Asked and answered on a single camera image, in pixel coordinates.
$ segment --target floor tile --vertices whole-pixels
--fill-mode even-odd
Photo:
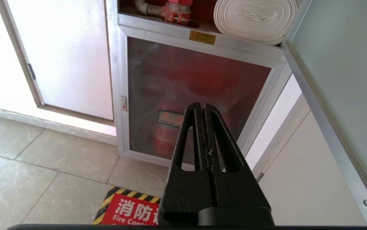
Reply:
[[[43,128],[0,118],[0,156],[14,159]]]
[[[92,224],[110,185],[60,173],[23,224]]]
[[[115,146],[44,130],[17,160],[106,182],[116,160]]]
[[[164,166],[120,157],[108,183],[160,197],[165,186],[168,170]]]
[[[57,174],[0,157],[0,230],[20,224]]]

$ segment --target yellow warning label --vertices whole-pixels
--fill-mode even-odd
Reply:
[[[214,41],[216,40],[216,35],[191,30],[190,35],[189,35],[189,40],[214,45]]]

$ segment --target frosted glass panel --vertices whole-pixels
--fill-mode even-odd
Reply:
[[[271,69],[233,59],[128,38],[131,150],[172,158],[185,108],[210,103],[237,140]],[[189,130],[183,161],[194,163]]]
[[[291,45],[367,172],[367,0],[313,1]]]

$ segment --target red sign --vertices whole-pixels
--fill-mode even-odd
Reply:
[[[102,225],[157,225],[159,204],[114,194]]]

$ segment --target screw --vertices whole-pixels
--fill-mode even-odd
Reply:
[[[367,200],[363,200],[363,205],[367,207]]]

